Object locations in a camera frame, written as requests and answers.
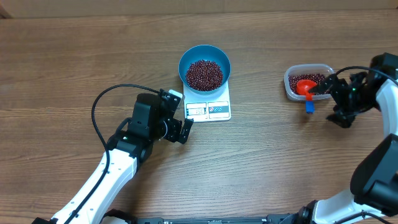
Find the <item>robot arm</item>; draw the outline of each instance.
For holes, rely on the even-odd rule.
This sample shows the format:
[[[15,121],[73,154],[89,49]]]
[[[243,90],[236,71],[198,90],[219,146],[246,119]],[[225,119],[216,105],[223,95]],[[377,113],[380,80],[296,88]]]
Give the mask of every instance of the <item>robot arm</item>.
[[[160,90],[158,95],[150,93],[138,95],[132,117],[126,118],[106,143],[106,147],[110,149],[109,162],[105,152],[96,170],[74,198],[50,221],[37,218],[33,224],[101,223],[115,196],[151,155],[155,140],[164,138],[171,142],[186,143],[193,121],[186,119],[182,126],[182,121],[173,118],[182,100],[183,95],[173,90],[169,92]],[[109,167],[104,179],[78,209],[106,171],[107,162]]]
[[[395,55],[384,54],[374,58],[373,65],[380,65],[378,69],[383,69],[393,79],[398,75],[398,58]],[[372,88],[380,85],[381,82],[375,79],[375,74],[366,74],[366,83]],[[372,101],[363,99],[364,94],[355,92],[345,94],[345,96],[353,99],[341,99],[336,94],[338,91],[355,88],[355,83],[347,85],[344,80],[339,80],[338,83],[343,83],[343,86],[337,84],[331,87],[332,95],[337,102],[337,110],[335,110],[335,123],[344,127],[344,124],[351,125],[352,120],[349,116],[344,114],[353,114],[350,109],[358,109],[361,104],[347,106],[347,102],[366,102],[372,104]],[[332,198],[321,200],[313,203],[313,208],[304,207],[308,209],[308,213],[312,213],[311,220],[317,224],[327,223],[354,223],[362,219],[373,217],[382,217],[384,215],[393,216],[398,213],[398,86],[390,79],[383,79],[382,84],[376,89],[376,104],[374,105],[381,110],[384,126],[384,137],[382,143],[357,167],[351,179],[351,189],[344,190]]]
[[[119,149],[113,149],[109,153],[111,160],[108,174],[105,175],[105,178],[101,184],[78,212],[78,215],[72,219],[70,222],[71,224],[100,223],[115,196],[137,172],[137,158],[132,158],[129,156],[128,152],[124,152]],[[101,162],[91,177],[72,198],[72,200],[70,200],[70,202],[64,206],[63,209],[61,209],[52,217],[52,220],[57,219],[57,224],[65,223],[72,211],[76,209],[80,202],[86,197],[88,192],[94,187],[105,168],[105,163],[106,155],[104,153]]]

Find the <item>plastic container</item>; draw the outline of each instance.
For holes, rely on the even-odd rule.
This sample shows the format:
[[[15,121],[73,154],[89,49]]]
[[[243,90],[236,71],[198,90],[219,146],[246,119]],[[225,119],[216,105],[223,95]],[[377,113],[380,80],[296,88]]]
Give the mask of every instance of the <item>plastic container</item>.
[[[197,62],[199,60],[211,60],[216,62],[223,72],[223,82],[220,87],[211,91],[199,91],[191,88],[185,75],[188,71],[191,63]],[[180,63],[178,65],[178,72],[180,74],[181,81],[186,85],[192,92],[201,95],[210,95],[216,93],[217,91],[223,89],[225,83],[228,81],[231,75],[231,62],[229,62],[228,56],[219,48],[212,45],[197,45],[187,50],[181,57]]]
[[[325,64],[305,64],[305,65],[294,65],[291,66],[285,73],[285,89],[287,98],[293,101],[305,101],[305,96],[295,94],[289,85],[289,76],[321,73],[326,77],[333,74],[335,71],[331,67]],[[322,94],[312,96],[312,100],[323,100],[330,97],[330,94]]]

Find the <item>blue bowl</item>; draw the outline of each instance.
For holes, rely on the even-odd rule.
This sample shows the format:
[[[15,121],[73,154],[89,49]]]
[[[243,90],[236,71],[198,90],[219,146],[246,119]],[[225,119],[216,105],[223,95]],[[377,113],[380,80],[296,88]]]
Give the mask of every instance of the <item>blue bowl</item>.
[[[188,68],[191,63],[197,62],[199,60],[210,60],[216,62],[223,72],[223,82],[220,87],[211,91],[199,91],[191,88],[185,75],[187,74]],[[180,64],[178,65],[178,72],[180,74],[181,81],[194,93],[201,95],[209,95],[217,92],[222,88],[229,79],[231,74],[231,63],[229,62],[228,56],[217,47],[211,45],[198,45],[187,50],[180,59]]]

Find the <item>table surface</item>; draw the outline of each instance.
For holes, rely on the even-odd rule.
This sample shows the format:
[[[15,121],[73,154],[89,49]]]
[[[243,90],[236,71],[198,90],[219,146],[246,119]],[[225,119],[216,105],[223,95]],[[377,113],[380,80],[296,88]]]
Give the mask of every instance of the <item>table surface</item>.
[[[178,61],[199,44],[231,60],[231,121],[194,124],[185,145],[157,143],[111,208],[252,217],[337,194],[382,141],[381,114],[373,109],[342,129],[325,120],[334,102],[324,100],[307,116],[303,103],[287,99],[284,73],[398,54],[397,24],[397,10],[0,20],[0,223],[49,219],[85,183],[103,154],[90,117],[102,90],[135,83],[182,91]],[[141,92],[123,88],[100,100],[106,138]]]

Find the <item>beans in container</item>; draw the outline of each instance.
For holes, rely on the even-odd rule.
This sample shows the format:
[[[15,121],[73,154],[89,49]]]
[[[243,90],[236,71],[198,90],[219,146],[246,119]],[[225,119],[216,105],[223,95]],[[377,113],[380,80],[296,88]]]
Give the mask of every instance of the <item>beans in container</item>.
[[[199,60],[191,63],[185,75],[188,85],[199,91],[211,91],[223,83],[221,67],[209,60]]]
[[[300,80],[311,80],[317,84],[321,83],[322,80],[324,80],[326,78],[325,75],[320,74],[320,73],[314,73],[314,74],[302,74],[302,75],[291,75],[289,76],[289,85],[290,85],[290,89],[295,93],[297,93],[297,83]],[[316,93],[316,95],[321,95],[321,94],[327,94],[328,91],[324,92],[324,93]]]

